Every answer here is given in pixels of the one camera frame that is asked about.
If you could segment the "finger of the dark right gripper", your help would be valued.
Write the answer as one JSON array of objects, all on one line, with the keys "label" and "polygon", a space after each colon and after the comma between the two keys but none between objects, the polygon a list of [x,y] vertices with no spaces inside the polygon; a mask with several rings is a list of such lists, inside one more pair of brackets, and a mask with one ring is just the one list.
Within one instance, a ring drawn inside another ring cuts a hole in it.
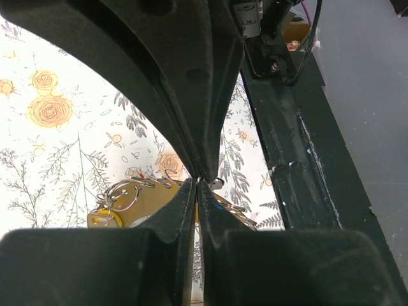
[{"label": "finger of the dark right gripper", "polygon": [[1,16],[67,51],[121,91],[198,177],[157,65],[101,1],[1,1]]}]

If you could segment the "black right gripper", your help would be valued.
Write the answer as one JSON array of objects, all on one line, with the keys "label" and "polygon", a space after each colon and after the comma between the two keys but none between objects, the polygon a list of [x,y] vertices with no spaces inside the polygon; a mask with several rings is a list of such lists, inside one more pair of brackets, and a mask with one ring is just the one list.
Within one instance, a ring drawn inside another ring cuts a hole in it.
[{"label": "black right gripper", "polygon": [[180,125],[190,171],[218,172],[221,128],[244,56],[253,78],[289,78],[281,33],[296,1],[139,1],[138,38],[161,72]]}]

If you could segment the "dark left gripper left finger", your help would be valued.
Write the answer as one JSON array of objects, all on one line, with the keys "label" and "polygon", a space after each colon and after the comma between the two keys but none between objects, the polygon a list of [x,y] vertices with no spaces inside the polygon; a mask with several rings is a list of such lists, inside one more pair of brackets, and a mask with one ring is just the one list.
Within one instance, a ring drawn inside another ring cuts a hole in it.
[{"label": "dark left gripper left finger", "polygon": [[18,229],[1,240],[2,305],[189,305],[195,181],[134,228]]}]

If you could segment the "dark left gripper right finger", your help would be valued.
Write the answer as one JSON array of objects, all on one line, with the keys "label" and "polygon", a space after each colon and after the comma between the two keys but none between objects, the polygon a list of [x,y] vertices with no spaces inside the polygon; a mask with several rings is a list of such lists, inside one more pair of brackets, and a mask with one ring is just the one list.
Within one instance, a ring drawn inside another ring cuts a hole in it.
[{"label": "dark left gripper right finger", "polygon": [[372,241],[342,229],[254,231],[197,186],[205,305],[405,305]]}]

